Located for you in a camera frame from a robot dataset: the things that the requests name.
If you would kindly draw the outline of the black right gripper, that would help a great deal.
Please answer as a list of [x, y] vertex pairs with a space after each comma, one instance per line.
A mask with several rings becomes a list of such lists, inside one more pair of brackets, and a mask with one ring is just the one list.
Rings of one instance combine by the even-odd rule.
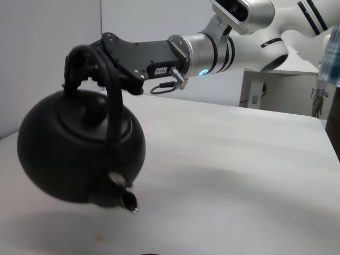
[[121, 87], [133, 95], [143, 94], [146, 80], [170, 76], [170, 69], [183, 71], [185, 57], [167, 40], [128, 42], [113, 33], [102, 34], [88, 45], [90, 56], [106, 56], [118, 69], [115, 78], [105, 62], [85, 62], [84, 81], [91, 80], [99, 87]]

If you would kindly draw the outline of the bystander hand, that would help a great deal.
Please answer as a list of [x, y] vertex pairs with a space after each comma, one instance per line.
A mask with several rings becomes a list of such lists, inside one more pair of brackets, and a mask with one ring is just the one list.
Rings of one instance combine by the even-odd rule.
[[322, 115], [324, 97], [328, 98], [329, 93], [322, 89], [312, 88], [310, 97], [311, 99], [313, 99], [311, 116], [315, 118], [319, 118]]

